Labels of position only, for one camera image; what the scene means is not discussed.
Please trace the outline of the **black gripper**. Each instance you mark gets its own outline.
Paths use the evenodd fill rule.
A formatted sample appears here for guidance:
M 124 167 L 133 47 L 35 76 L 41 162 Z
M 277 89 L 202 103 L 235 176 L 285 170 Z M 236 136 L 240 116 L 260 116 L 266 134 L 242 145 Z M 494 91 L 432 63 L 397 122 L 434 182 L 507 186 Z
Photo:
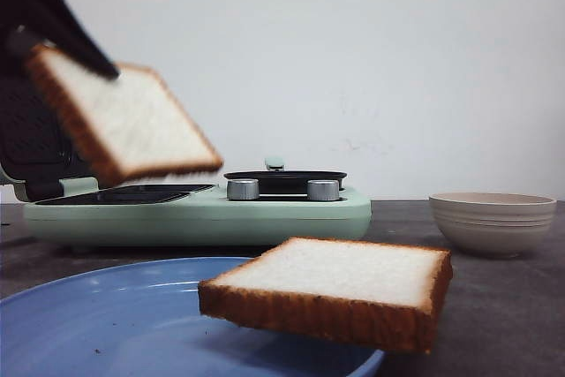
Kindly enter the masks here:
M 90 70 L 116 79 L 120 71 L 91 40 L 65 0 L 53 0 L 56 20 L 50 15 L 48 3 L 49 0 L 1 0 L 1 38 L 6 37 L 6 54 L 25 57 L 44 39 L 53 40 L 52 24 L 57 20 L 60 35 L 54 39 L 56 45 Z

